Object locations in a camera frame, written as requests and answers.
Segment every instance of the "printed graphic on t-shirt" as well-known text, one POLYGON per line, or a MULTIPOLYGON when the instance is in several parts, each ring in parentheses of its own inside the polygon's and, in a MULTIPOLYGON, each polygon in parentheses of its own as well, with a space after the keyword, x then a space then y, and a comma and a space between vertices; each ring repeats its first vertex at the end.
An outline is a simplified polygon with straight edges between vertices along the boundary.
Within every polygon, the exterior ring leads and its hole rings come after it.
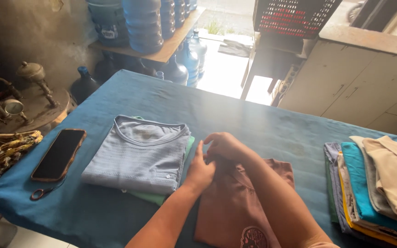
POLYGON ((260 228, 250 226, 243 230, 240 248, 269 248, 269 242, 260 228))

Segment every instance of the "forearm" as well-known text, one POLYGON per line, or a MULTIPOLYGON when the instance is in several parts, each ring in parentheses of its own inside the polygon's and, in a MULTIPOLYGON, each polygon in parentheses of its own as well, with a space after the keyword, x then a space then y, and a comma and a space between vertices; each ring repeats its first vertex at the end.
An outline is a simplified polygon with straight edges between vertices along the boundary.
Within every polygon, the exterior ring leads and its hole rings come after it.
POLYGON ((300 196, 259 155, 247 149, 241 163, 281 247, 306 248, 316 242, 331 242, 300 196))
POLYGON ((173 248, 199 195, 187 185, 177 189, 125 248, 173 248))

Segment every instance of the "smartphone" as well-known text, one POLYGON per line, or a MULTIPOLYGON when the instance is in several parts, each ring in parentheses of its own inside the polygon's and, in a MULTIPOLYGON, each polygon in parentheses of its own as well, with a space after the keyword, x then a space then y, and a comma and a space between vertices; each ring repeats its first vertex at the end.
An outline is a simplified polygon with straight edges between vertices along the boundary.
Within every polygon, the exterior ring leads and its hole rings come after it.
POLYGON ((62 180, 85 137, 86 132, 82 129, 61 130, 32 172, 31 179, 42 182, 62 180))

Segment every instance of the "phone case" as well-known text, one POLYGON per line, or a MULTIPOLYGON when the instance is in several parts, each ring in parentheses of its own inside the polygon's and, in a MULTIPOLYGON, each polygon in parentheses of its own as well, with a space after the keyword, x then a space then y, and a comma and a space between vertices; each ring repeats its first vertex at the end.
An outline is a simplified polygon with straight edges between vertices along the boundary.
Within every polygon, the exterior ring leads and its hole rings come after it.
POLYGON ((77 129, 77 128, 65 128, 62 129, 61 131, 59 131, 58 135, 56 136, 55 140, 53 140, 52 144, 48 147, 47 152, 42 156, 41 161, 39 161, 38 165, 36 166, 36 168, 34 169, 34 171, 31 173, 30 178, 31 180, 34 181, 41 181, 41 182, 58 182, 61 181, 63 179, 63 177, 67 174, 68 168, 69 166, 73 163, 74 161, 74 157, 76 156, 76 153, 79 150, 79 147, 81 147, 82 145, 82 141, 84 141, 85 137, 87 136, 87 132, 83 129, 77 129), (80 131, 84 131, 84 135, 82 136, 81 140, 79 141, 78 145, 76 146, 76 148, 74 149, 73 155, 71 156, 71 158, 69 159, 67 166, 65 166, 65 169, 63 170, 61 176, 58 179, 53 179, 53 178, 34 178, 33 175, 37 169, 37 167, 41 164, 42 160, 45 158, 45 156, 48 153, 48 150, 50 150, 50 148, 52 147, 52 145, 54 144, 54 142, 56 141, 56 138, 58 138, 59 134, 63 131, 63 130, 80 130, 80 131))

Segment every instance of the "plastic crate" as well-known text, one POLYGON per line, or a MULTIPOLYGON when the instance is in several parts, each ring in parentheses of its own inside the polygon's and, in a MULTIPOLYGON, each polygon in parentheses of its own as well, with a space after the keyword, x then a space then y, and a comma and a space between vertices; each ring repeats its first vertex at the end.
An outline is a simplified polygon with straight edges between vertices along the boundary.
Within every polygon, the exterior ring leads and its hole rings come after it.
POLYGON ((255 0, 254 30, 314 39, 342 0, 255 0))

